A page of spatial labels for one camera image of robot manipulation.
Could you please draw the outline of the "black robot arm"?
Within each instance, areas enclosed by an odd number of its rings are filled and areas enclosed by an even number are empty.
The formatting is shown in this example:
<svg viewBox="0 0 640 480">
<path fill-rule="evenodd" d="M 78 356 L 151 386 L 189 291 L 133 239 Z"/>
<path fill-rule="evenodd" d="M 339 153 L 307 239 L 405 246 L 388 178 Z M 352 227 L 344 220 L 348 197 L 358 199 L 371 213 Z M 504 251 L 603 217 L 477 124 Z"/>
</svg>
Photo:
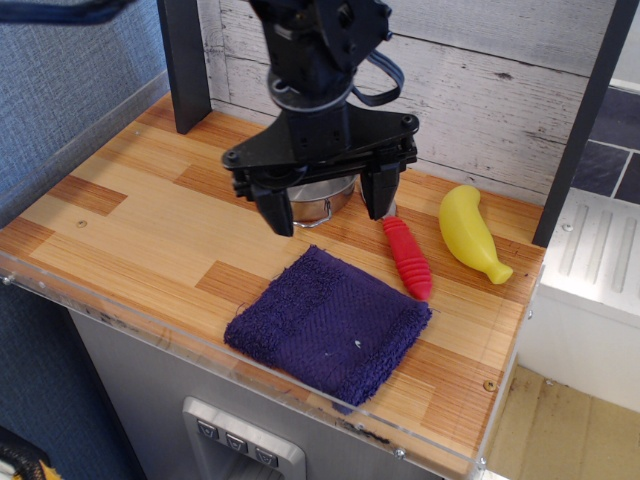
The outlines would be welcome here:
<svg viewBox="0 0 640 480">
<path fill-rule="evenodd" d="M 413 114 L 387 112 L 402 70 L 378 51 L 391 38 L 382 1 L 254 1 L 270 59 L 268 91 L 280 114 L 228 150 L 224 167 L 239 197 L 255 203 L 281 236 L 292 236 L 293 187 L 358 175 L 371 219 L 394 200 L 416 162 Z"/>
</svg>

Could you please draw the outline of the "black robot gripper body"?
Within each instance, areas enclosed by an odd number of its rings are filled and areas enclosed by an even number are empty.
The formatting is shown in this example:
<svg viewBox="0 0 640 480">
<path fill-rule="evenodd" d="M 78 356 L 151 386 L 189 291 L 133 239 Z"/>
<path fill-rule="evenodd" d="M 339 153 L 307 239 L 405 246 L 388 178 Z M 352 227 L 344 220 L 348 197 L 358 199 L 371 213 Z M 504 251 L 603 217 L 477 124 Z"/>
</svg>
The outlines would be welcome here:
<svg viewBox="0 0 640 480">
<path fill-rule="evenodd" d="M 416 161 L 413 114 L 344 103 L 315 113 L 284 110 L 222 157 L 236 188 L 288 188 Z"/>
</svg>

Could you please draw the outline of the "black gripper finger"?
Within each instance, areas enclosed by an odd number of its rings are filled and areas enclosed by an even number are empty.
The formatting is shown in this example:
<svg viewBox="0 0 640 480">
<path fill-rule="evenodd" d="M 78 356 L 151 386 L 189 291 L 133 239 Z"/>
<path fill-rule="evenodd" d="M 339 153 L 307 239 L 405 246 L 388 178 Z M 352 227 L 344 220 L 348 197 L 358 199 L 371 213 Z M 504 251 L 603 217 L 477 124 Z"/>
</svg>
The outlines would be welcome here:
<svg viewBox="0 0 640 480">
<path fill-rule="evenodd" d="M 397 167 L 365 170 L 360 174 L 361 192 L 371 220 L 379 220 L 388 213 L 399 179 Z"/>
<path fill-rule="evenodd" d="M 280 236 L 294 234 L 293 213 L 286 190 L 252 187 L 253 201 L 266 223 Z"/>
</svg>

